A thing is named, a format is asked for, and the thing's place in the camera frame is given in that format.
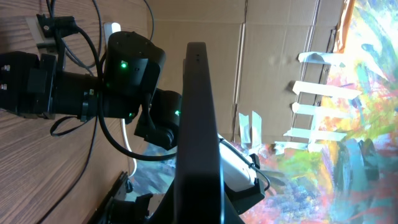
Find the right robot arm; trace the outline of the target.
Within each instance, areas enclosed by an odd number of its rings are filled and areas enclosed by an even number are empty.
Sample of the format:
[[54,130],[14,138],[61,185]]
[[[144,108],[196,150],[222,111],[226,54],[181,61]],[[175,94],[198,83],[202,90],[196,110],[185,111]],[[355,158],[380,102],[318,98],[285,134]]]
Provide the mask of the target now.
[[157,84],[165,52],[135,32],[110,35],[106,53],[95,58],[99,75],[65,72],[54,55],[21,51],[1,55],[1,108],[23,118],[55,114],[88,121],[137,121],[135,134],[175,154],[125,155],[143,161],[175,159],[176,176],[155,212],[150,196],[114,201],[110,218],[169,219],[177,215],[239,217],[266,196],[269,179],[257,156],[243,156],[217,132],[206,45],[190,42],[183,61],[183,91]]

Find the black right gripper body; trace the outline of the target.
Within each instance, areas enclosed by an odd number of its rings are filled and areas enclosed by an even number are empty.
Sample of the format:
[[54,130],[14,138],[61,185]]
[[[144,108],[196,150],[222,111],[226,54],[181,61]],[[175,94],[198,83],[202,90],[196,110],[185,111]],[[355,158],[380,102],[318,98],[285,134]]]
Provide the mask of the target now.
[[56,56],[49,54],[1,54],[1,109],[27,119],[54,119],[56,64]]

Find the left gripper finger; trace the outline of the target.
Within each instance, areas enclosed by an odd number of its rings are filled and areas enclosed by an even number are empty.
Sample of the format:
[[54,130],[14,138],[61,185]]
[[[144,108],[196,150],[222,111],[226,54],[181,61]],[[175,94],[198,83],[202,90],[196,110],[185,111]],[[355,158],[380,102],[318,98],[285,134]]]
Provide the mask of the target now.
[[206,45],[190,42],[183,68],[175,178],[149,223],[242,223],[224,192]]

